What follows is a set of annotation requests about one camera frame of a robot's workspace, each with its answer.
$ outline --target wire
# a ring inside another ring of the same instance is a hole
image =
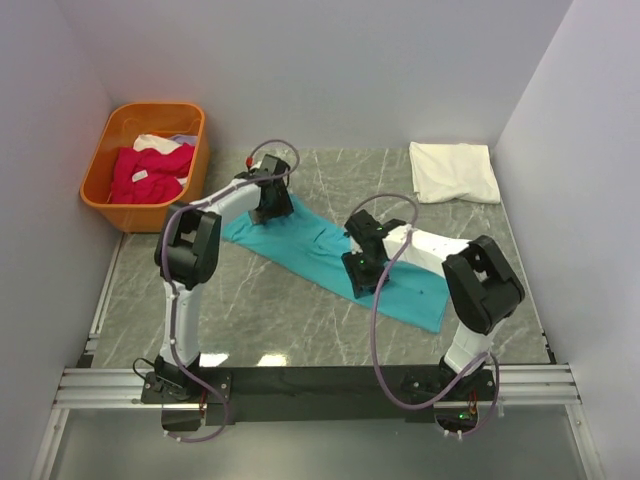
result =
[[[467,406],[469,408],[469,413],[475,415],[478,410],[478,395],[476,394],[476,389],[469,394],[469,401],[467,402]]]
[[[473,391],[473,396],[476,397],[476,391]],[[476,414],[476,426],[475,428],[478,428],[478,423],[480,423],[480,409],[478,408],[478,399],[476,398],[473,404],[473,408],[475,410],[475,414]]]
[[[149,365],[151,368],[153,368],[153,362],[151,362],[151,360],[147,360],[146,358],[138,357],[133,361],[133,365],[131,365],[131,368],[133,369],[133,373],[138,375],[142,380],[146,381],[147,380],[146,377],[136,369],[136,363],[138,362],[144,362],[147,365]]]
[[[178,288],[177,288],[175,282],[171,278],[171,272],[169,271],[169,259],[167,257],[167,247],[168,247],[168,244],[169,244],[169,232],[173,230],[173,226],[177,222],[177,220],[180,217],[180,215],[185,213],[185,212],[188,212],[190,210],[195,210],[195,209],[201,208],[201,207],[210,206],[213,203],[217,202],[218,200],[226,197],[230,193],[233,193],[234,191],[236,191],[239,188],[246,187],[248,185],[251,185],[251,184],[254,184],[254,183],[257,183],[257,182],[264,182],[264,181],[269,181],[269,180],[278,180],[278,179],[281,179],[281,178],[286,177],[286,176],[290,175],[291,173],[293,173],[298,168],[298,166],[300,165],[300,153],[298,152],[298,149],[296,149],[296,147],[294,147],[292,144],[290,144],[289,142],[287,142],[285,140],[271,139],[271,140],[264,141],[264,142],[262,142],[261,144],[259,144],[257,147],[255,147],[252,150],[252,152],[249,154],[248,158],[253,158],[253,156],[258,152],[258,150],[260,150],[261,148],[263,148],[263,147],[265,147],[267,145],[271,145],[271,144],[274,144],[274,143],[281,143],[281,144],[287,146],[293,152],[294,156],[296,157],[296,161],[293,164],[293,166],[291,167],[291,169],[286,170],[284,173],[281,173],[281,174],[278,174],[278,175],[271,175],[269,177],[252,178],[252,179],[245,180],[244,182],[236,183],[236,184],[224,189],[223,191],[221,191],[217,195],[214,195],[211,198],[207,198],[206,200],[202,200],[200,202],[194,202],[194,203],[191,203],[189,205],[185,205],[182,208],[179,208],[178,210],[175,211],[175,213],[167,221],[167,224],[166,224],[165,229],[164,229],[164,233],[162,235],[162,250],[160,251],[161,269],[162,269],[162,274],[163,274],[164,279],[171,286],[171,293],[172,293],[171,313],[170,313],[170,322],[169,322],[169,330],[170,330],[169,331],[169,341],[170,341],[170,347],[171,347],[171,356],[173,357],[173,361],[176,363],[176,365],[178,366],[180,371],[187,378],[189,378],[190,380],[192,380],[193,382],[197,383],[202,388],[204,388],[205,390],[207,390],[208,392],[213,394],[213,396],[215,396],[216,399],[220,403],[222,403],[222,406],[224,408],[224,418],[222,420],[222,424],[220,425],[220,427],[217,430],[215,430],[213,433],[211,433],[209,435],[205,435],[204,437],[197,437],[197,438],[188,438],[188,437],[185,438],[185,437],[181,437],[180,435],[177,435],[176,433],[173,433],[173,432],[167,433],[168,436],[170,436],[171,438],[174,438],[175,440],[177,440],[179,442],[199,443],[199,442],[206,442],[208,440],[211,440],[211,439],[217,437],[218,435],[220,435],[222,433],[222,431],[225,429],[225,427],[229,423],[229,420],[230,420],[229,417],[231,415],[231,412],[230,412],[229,404],[228,404],[226,398],[224,398],[224,396],[218,390],[213,388],[207,382],[205,382],[204,380],[199,378],[197,375],[191,373],[187,369],[186,365],[180,359],[180,356],[178,355],[178,347],[177,347],[177,344],[176,344],[176,342],[177,342],[177,340],[176,340],[176,322],[177,322],[177,313],[178,313],[179,292],[178,292]]]
[[[411,245],[413,230],[415,228],[416,221],[418,220],[418,205],[416,204],[416,202],[414,202],[412,199],[410,199],[406,195],[400,195],[397,193],[378,193],[376,195],[372,195],[371,197],[360,202],[360,204],[358,204],[358,206],[353,209],[353,211],[351,212],[351,215],[356,213],[358,210],[360,210],[364,205],[369,203],[371,200],[375,200],[376,198],[383,198],[383,197],[398,198],[400,200],[406,201],[413,207],[413,215],[411,217],[411,220],[409,221],[409,228],[407,229],[407,238],[405,239],[404,243],[402,244],[398,252],[393,256],[393,258],[391,258],[391,260],[389,260],[389,262],[387,262],[387,265],[385,266],[382,272],[382,275],[380,275],[380,279],[376,284],[376,290],[373,295],[373,306],[371,307],[371,324],[369,329],[369,341],[370,341],[370,347],[371,347],[371,360],[373,363],[373,371],[375,372],[376,378],[378,379],[380,388],[382,388],[382,391],[384,392],[385,396],[391,401],[391,403],[405,410],[416,411],[416,410],[429,408],[433,406],[436,402],[442,400],[458,384],[458,382],[464,378],[467,372],[475,369],[480,364],[482,364],[488,357],[491,357],[493,359],[493,363],[496,369],[495,395],[493,398],[493,402],[491,403],[489,413],[483,418],[483,421],[477,424],[476,427],[473,428],[472,430],[462,433],[462,435],[469,435],[471,433],[476,432],[478,429],[480,429],[482,426],[486,424],[487,420],[492,416],[495,410],[496,404],[498,403],[500,368],[498,366],[498,359],[495,357],[495,355],[489,352],[482,352],[478,354],[462,370],[460,370],[460,373],[458,373],[453,378],[453,380],[451,380],[451,382],[444,389],[442,389],[440,393],[438,393],[436,396],[434,396],[430,400],[427,400],[426,402],[418,403],[418,404],[405,403],[402,400],[398,399],[393,394],[393,392],[391,392],[391,389],[387,385],[384,379],[384,376],[382,375],[382,369],[380,367],[380,363],[378,360],[378,347],[376,342],[376,325],[377,325],[377,317],[378,317],[378,304],[380,303],[380,294],[382,293],[382,286],[384,285],[385,283],[384,281],[389,275],[389,272],[391,271],[393,266],[396,264],[398,259],[402,256],[404,251],[409,247],[409,245]]]

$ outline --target folded white towel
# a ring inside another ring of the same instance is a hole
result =
[[[138,135],[136,141],[133,142],[133,149],[136,152],[141,152],[145,148],[154,148],[163,155],[173,152],[179,146],[180,144],[178,142],[151,134]]]
[[[486,145],[409,146],[413,190],[420,203],[461,198],[470,202],[500,203],[500,190]]]

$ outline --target red cloth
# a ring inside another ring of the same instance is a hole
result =
[[[121,148],[113,169],[111,203],[154,204],[173,200],[182,192],[178,178],[189,175],[194,151],[195,147],[187,144],[167,155],[154,148],[140,152]],[[144,178],[134,181],[136,173]]]

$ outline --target blue towel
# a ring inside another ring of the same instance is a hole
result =
[[[291,195],[294,212],[253,225],[241,215],[222,231],[225,240],[282,265],[333,293],[371,308],[373,295],[353,296],[341,255],[350,249],[344,230],[309,210]],[[447,282],[435,273],[398,262],[382,289],[378,310],[416,327],[439,333],[449,298]]]

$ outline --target black motor joint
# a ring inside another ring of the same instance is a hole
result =
[[[248,172],[239,173],[236,178],[267,178],[273,175],[285,174],[290,170],[291,167],[287,162],[281,158],[266,154],[256,167],[250,168]],[[276,180],[256,182],[256,185],[260,187],[260,204],[258,208],[249,212],[251,221],[254,224],[261,225],[272,218],[286,217],[293,213],[293,204],[287,191],[288,184],[288,176]]]
[[[351,237],[362,250],[342,255],[342,263],[356,298],[375,292],[384,272],[384,264],[389,260],[383,239],[391,230],[405,224],[406,222],[395,218],[381,224],[366,210],[357,211],[345,223],[345,235]]]
[[[442,262],[453,307],[471,331],[488,335],[524,300],[522,283],[495,240],[481,235]]]

